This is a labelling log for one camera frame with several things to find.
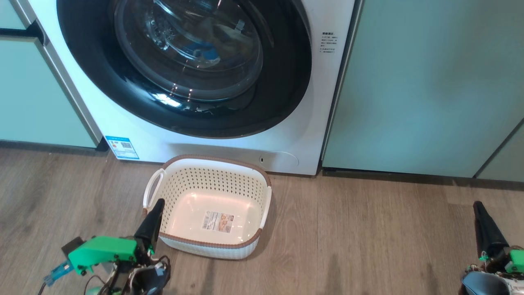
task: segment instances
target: front-loading washing machine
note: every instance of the front-loading washing machine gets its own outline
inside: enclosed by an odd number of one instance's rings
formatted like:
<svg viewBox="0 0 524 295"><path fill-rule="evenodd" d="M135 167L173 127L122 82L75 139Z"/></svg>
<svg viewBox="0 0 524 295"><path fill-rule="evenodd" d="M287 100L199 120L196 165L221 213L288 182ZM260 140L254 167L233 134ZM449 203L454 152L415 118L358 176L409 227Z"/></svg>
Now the front-loading washing machine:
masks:
<svg viewBox="0 0 524 295"><path fill-rule="evenodd" d="M16 1L118 159L317 172L353 0Z"/></svg>

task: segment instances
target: cabinet door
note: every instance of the cabinet door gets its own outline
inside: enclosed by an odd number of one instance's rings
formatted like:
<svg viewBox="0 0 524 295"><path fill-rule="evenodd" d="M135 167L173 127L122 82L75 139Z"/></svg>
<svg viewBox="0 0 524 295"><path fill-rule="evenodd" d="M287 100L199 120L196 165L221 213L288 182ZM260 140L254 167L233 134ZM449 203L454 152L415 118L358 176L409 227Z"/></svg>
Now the cabinet door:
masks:
<svg viewBox="0 0 524 295"><path fill-rule="evenodd" d="M0 140L95 148L37 39L0 39Z"/></svg>
<svg viewBox="0 0 524 295"><path fill-rule="evenodd" d="M9 0L0 1L0 28L25 29L24 24L16 14L16 11Z"/></svg>
<svg viewBox="0 0 524 295"><path fill-rule="evenodd" d="M472 177L524 115L524 1L366 1L325 167Z"/></svg>
<svg viewBox="0 0 524 295"><path fill-rule="evenodd" d="M524 124L484 168L478 178L524 182Z"/></svg>

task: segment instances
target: black door rim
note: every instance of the black door rim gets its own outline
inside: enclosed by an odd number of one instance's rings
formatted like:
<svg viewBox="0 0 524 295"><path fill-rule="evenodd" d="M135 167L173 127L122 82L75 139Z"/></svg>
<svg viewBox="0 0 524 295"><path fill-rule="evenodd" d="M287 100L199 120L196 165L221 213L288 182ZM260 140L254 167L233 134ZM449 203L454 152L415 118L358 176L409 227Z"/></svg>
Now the black door rim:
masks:
<svg viewBox="0 0 524 295"><path fill-rule="evenodd" d="M258 24L263 66L247 91L212 102L173 96L138 72L116 38L113 15L117 0L57 0L57 10L73 57L110 99L170 131L227 139L253 135L283 121L302 100L311 76L309 28L294 2L237 1L251 7L248 15Z"/></svg>

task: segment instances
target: washing machine door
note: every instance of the washing machine door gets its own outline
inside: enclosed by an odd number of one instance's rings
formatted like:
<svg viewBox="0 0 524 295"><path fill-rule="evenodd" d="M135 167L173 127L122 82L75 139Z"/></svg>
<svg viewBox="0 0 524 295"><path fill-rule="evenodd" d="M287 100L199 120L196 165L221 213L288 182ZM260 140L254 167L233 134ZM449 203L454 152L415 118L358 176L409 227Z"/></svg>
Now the washing machine door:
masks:
<svg viewBox="0 0 524 295"><path fill-rule="evenodd" d="M57 0L71 53L110 99L160 127L205 138L267 130L300 103L311 43L297 5Z"/></svg>

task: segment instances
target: laundry basket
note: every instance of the laundry basket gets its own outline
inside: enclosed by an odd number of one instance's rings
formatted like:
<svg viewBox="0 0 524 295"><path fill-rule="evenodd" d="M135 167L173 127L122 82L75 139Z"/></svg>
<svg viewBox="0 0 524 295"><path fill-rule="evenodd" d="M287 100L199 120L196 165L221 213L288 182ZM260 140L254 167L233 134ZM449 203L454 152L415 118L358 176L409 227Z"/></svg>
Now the laundry basket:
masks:
<svg viewBox="0 0 524 295"><path fill-rule="evenodd" d="M255 250L266 223L271 182L253 165L184 155L153 174L144 192L144 213L160 198L166 205L159 237L168 246L201 256L243 259Z"/></svg>

